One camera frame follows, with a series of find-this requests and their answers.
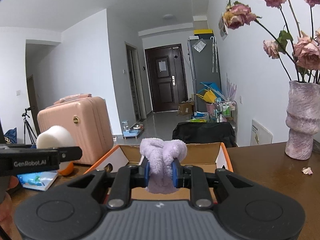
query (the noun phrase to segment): pink textured vase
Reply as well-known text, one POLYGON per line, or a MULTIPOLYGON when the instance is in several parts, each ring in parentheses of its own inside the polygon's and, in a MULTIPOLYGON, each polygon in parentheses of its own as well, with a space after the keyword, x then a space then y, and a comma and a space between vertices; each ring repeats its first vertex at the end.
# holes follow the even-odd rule
POLYGON ((311 156, 313 135, 320 131, 320 85, 289 82, 286 125, 290 128, 285 153, 297 160, 311 156))

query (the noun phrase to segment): wooden table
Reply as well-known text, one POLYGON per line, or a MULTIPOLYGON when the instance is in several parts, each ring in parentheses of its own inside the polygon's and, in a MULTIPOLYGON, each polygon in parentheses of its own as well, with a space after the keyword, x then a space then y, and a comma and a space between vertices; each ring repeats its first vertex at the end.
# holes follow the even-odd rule
MULTIPOLYGON (((296 199, 306 212, 306 223, 299 240, 320 238, 320 155, 313 153, 307 161, 291 159, 284 153, 285 143, 228 148, 234 172, 296 199), (311 167, 314 174, 305 175, 302 168, 311 167)), ((53 186, 83 174, 88 167, 76 166, 72 176, 59 177, 53 186)), ((12 201, 16 207, 24 199, 41 192, 23 189, 12 201)), ((13 226, 13 240, 20 240, 13 226)))
MULTIPOLYGON (((84 174, 84 172, 88 168, 90 168, 90 165, 77 165, 77 164, 75 164, 75 168, 74 168, 72 174, 70 174, 69 176, 65 176, 65 177, 63 177, 63 176, 57 177, 57 179, 54 181, 54 183, 52 184, 51 187, 56 187, 58 185, 65 183, 66 181, 69 181, 71 179, 74 179, 74 178, 84 174)), ((36 194, 41 194, 41 193, 42 193, 42 191, 26 189, 26 188, 22 188, 22 189, 18 190, 17 192, 15 192, 11 196, 12 203, 13 203, 13 210, 15 210, 16 207, 25 199, 30 198, 36 194)), ((20 234, 14 224, 12 224, 11 238, 12 238, 12 240, 21 240, 21 236, 20 236, 20 234)))

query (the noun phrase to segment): pink suitcase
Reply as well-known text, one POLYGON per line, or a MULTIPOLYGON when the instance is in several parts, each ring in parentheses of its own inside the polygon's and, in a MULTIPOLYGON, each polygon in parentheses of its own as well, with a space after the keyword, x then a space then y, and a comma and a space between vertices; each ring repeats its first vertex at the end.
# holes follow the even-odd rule
POLYGON ((77 163, 94 164, 113 147, 105 101, 91 94, 62 98, 37 116, 40 131, 54 125, 66 128, 83 155, 77 163))

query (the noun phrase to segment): white wall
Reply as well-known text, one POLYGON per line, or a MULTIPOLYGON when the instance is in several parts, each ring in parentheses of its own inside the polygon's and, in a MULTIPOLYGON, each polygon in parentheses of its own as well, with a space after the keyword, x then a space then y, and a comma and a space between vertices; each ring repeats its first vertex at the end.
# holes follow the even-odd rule
MULTIPOLYGON (((0 28, 0 119, 4 133, 17 128, 18 143, 23 143, 21 115, 30 106, 25 67, 26 40, 58 42, 61 34, 27 28, 0 28)), ((32 118, 28 121, 35 131, 32 118)), ((26 143, 30 143, 28 135, 26 139, 26 143)))
MULTIPOLYGON (((238 0, 249 4, 252 11, 263 18, 260 20, 275 35, 284 27, 284 21, 277 8, 266 6, 263 0, 238 0)), ((288 128, 285 125, 286 107, 288 105, 289 79, 279 60, 272 60, 265 54, 262 42, 271 40, 265 30, 257 23, 237 30, 229 30, 229 36, 222 41, 218 31, 218 21, 225 11, 228 0, 209 0, 208 25, 217 36, 222 90, 226 91, 226 73, 231 82, 237 84, 236 101, 239 96, 243 104, 238 112, 239 146, 250 145, 251 121, 257 120, 273 134, 273 142, 288 139, 288 128)), ((303 0, 292 0, 300 27, 311 35, 310 7, 303 0)), ((294 23, 289 4, 283 5, 283 11, 289 23, 289 29, 297 41, 297 28, 294 23)), ((315 30, 320 25, 320 6, 314 7, 315 30)), ((292 53, 290 44, 287 47, 292 53)), ((297 80, 294 66, 286 56, 282 56, 284 64, 293 80, 297 80)))
POLYGON ((174 31, 166 34, 160 35, 148 35, 147 37, 142 37, 142 43, 144 49, 150 49, 155 47, 161 47, 172 44, 181 44, 183 52, 183 62, 186 74, 186 83, 188 90, 188 97, 191 97, 193 94, 193 83, 192 83, 192 74, 191 66, 188 56, 188 39, 190 36, 193 36, 193 30, 184 30, 184 31, 174 31))
POLYGON ((102 10, 62 33, 62 43, 34 57, 39 108, 59 98, 91 93, 106 99, 113 134, 121 134, 108 44, 107 14, 102 10))
POLYGON ((313 136, 314 140, 316 140, 317 142, 320 142, 320 133, 317 133, 313 136))
POLYGON ((109 9, 107 9, 107 19, 112 77, 119 118, 120 122, 128 120, 129 126, 132 126, 135 124, 136 119, 132 103, 125 43, 130 44, 138 50, 140 71, 135 72, 135 74, 138 79, 141 79, 145 114, 152 111, 147 71, 142 69, 145 64, 142 40, 137 31, 132 30, 109 9))

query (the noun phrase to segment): notebook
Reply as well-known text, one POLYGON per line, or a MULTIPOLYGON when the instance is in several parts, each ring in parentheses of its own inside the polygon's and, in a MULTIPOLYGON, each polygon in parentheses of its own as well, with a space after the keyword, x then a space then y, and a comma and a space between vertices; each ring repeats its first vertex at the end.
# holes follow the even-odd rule
POLYGON ((20 174, 17 177, 25 188, 46 191, 58 177, 58 173, 56 171, 43 171, 20 174))

